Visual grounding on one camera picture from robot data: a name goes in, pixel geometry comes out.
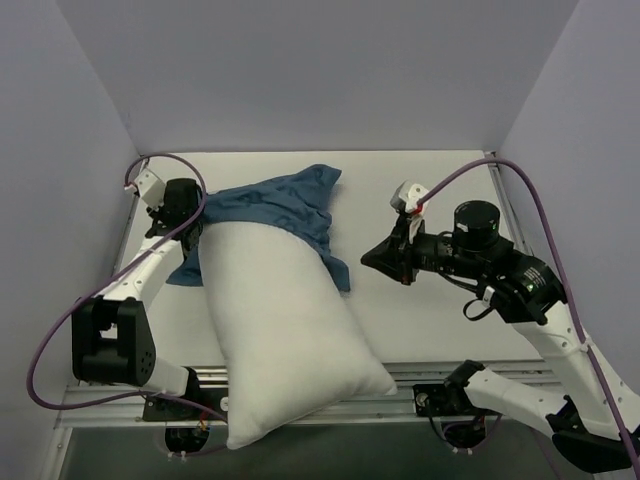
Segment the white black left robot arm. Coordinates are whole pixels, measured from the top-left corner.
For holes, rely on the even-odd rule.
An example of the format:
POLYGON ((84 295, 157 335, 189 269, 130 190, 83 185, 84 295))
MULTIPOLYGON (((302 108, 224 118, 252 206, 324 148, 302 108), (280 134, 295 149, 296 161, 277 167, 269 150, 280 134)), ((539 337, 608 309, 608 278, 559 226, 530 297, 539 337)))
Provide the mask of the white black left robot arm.
POLYGON ((160 358, 147 309, 163 285, 197 249, 203 231, 201 187, 194 179, 150 180, 144 198, 152 219, 130 270, 93 295, 71 316, 72 370, 82 381, 167 394, 179 419, 202 405, 196 373, 160 358))

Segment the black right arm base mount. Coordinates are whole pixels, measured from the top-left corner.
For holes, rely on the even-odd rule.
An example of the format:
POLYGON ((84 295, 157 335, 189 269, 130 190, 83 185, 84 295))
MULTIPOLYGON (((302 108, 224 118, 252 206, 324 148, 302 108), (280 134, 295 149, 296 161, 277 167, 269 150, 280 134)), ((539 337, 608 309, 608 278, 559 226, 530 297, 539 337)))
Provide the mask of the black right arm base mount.
POLYGON ((417 417, 427 418, 436 438, 455 454, 472 455, 498 426, 502 415, 474 406, 464 388, 485 366, 465 360, 442 383, 412 387, 417 417))

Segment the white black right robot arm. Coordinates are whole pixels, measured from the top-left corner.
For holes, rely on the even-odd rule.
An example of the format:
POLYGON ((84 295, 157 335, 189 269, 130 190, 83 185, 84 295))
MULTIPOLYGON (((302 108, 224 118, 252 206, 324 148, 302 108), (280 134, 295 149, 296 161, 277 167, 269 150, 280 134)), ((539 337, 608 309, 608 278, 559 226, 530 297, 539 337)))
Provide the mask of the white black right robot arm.
POLYGON ((419 272, 439 275, 497 313, 549 366, 564 391, 545 392, 466 360, 443 382, 446 413, 495 412, 550 438, 580 470, 595 474, 631 467, 639 456, 639 396, 571 322, 568 297, 543 261, 515 249, 499 233, 500 211, 472 200, 459 205, 450 232, 429 234, 421 214, 399 214, 390 235, 361 262, 405 286, 419 272))

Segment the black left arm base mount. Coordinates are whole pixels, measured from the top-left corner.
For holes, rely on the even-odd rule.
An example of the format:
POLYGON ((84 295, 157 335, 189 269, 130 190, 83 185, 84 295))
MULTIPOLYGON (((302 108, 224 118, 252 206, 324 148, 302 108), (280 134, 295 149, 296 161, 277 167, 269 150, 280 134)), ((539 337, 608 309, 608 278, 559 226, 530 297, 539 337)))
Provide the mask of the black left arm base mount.
POLYGON ((227 390, 203 388, 196 371, 192 368, 187 371, 185 394, 167 398, 160 394, 146 396, 142 420, 151 423, 196 422, 195 426, 164 429, 164 446, 171 454, 190 457, 219 451, 223 446, 206 450, 205 445, 211 433, 211 422, 227 422, 227 413, 221 405, 227 390))

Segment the blue letter-print pillowcase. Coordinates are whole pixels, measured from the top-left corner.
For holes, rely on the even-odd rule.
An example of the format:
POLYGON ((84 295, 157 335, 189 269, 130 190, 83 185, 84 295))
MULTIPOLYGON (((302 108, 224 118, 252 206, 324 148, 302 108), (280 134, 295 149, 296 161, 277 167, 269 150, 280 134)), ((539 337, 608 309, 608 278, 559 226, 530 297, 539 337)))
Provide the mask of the blue letter-print pillowcase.
POLYGON ((330 248, 330 203, 340 170, 316 164, 297 173, 208 195, 200 245, 168 284, 218 297, 308 288, 323 298, 351 289, 346 263, 330 248))

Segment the white pillow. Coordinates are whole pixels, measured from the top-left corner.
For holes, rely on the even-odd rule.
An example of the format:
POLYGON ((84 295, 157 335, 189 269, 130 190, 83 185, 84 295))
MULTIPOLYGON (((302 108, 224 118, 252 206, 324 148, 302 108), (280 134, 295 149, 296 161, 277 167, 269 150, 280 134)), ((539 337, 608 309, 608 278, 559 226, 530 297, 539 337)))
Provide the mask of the white pillow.
POLYGON ((354 396, 396 393, 340 293, 204 291, 228 372, 229 449, 354 396))

